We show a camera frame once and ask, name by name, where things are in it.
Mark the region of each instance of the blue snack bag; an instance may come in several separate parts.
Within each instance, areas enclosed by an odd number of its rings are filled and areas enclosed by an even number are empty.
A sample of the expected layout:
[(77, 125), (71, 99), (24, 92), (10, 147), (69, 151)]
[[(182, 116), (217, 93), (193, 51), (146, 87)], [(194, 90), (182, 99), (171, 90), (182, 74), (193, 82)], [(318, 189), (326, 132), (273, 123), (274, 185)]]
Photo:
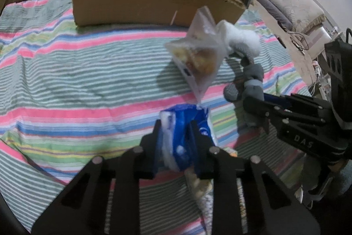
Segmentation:
[(175, 105), (160, 112), (161, 129), (163, 132), (162, 154), (164, 164), (173, 171), (183, 171), (192, 165), (187, 150), (187, 126), (195, 120), (199, 131), (209, 136), (217, 145), (213, 125), (209, 117), (209, 109), (198, 105)]

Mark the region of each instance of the robotic arm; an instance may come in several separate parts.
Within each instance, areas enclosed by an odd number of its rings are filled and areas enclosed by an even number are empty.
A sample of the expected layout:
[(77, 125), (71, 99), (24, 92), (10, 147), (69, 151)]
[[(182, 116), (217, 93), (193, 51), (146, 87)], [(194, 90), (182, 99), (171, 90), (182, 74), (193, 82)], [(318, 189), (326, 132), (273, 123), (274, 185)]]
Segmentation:
[[(110, 233), (140, 234), (139, 179), (152, 179), (160, 150), (161, 123), (122, 156), (94, 157), (35, 222), (33, 235), (103, 235), (110, 182), (116, 178)], [(283, 182), (257, 156), (240, 159), (188, 126), (189, 150), (200, 179), (214, 179), (212, 234), (243, 234), (237, 178), (242, 180), (248, 235), (319, 235), (320, 228)]]
[[(346, 34), (348, 41), (351, 30)], [(319, 182), (306, 194), (307, 205), (325, 195), (335, 175), (352, 159), (352, 46), (338, 38), (325, 44), (325, 52), (331, 102), (296, 94), (243, 100), (246, 112), (270, 120), (280, 140), (319, 161)]]

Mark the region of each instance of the black cable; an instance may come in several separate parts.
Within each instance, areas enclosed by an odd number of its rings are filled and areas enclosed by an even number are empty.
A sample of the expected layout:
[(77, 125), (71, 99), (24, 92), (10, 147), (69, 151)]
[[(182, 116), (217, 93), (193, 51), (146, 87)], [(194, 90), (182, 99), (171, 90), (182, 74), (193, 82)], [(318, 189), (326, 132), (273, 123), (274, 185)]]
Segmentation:
[(352, 30), (351, 30), (350, 28), (348, 28), (348, 29), (346, 30), (346, 43), (348, 43), (348, 37), (349, 37), (349, 35), (351, 35), (351, 37), (352, 37)]
[[(309, 47), (306, 38), (305, 38), (301, 33), (292, 32), (292, 31), (287, 31), (287, 33), (288, 33), (288, 34), (298, 34), (298, 35), (300, 35), (301, 37), (303, 37), (304, 41), (306, 42), (307, 47)], [(299, 51), (309, 50), (309, 48), (308, 48), (308, 49), (304, 48), (304, 47), (303, 47), (300, 43), (298, 43), (297, 41), (293, 41), (293, 40), (292, 40), (292, 43), (294, 44), (294, 46), (296, 46), (296, 48), (297, 48)]]

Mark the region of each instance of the food in bag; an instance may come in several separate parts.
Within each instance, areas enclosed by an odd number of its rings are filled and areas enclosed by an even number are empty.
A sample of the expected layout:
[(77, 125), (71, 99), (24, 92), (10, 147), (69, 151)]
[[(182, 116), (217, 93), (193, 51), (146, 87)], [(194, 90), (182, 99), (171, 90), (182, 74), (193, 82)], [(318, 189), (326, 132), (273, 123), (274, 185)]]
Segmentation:
[(209, 9), (198, 9), (186, 37), (166, 43), (165, 47), (200, 103), (227, 56)]
[(163, 132), (161, 152), (166, 167), (183, 171), (192, 165), (187, 127), (193, 120), (197, 122), (199, 131), (218, 145), (209, 113), (208, 108), (189, 104), (175, 105), (160, 112)]

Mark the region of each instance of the screw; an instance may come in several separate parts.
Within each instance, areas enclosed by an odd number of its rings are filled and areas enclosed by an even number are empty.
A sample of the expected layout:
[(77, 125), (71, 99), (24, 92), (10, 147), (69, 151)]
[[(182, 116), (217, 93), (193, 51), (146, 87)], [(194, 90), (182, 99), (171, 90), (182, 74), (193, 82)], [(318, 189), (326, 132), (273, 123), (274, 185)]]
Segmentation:
[(217, 146), (211, 146), (209, 152), (211, 154), (217, 155), (220, 152), (220, 149)]
[(259, 156), (257, 156), (257, 155), (252, 155), (251, 156), (251, 162), (253, 162), (254, 164), (258, 164), (258, 163), (260, 163), (260, 157)]
[(103, 158), (101, 156), (96, 156), (92, 159), (92, 163), (94, 163), (95, 165), (99, 165), (102, 162), (103, 162)]
[(143, 152), (143, 148), (140, 145), (137, 145), (133, 148), (133, 152), (135, 154), (141, 154)]

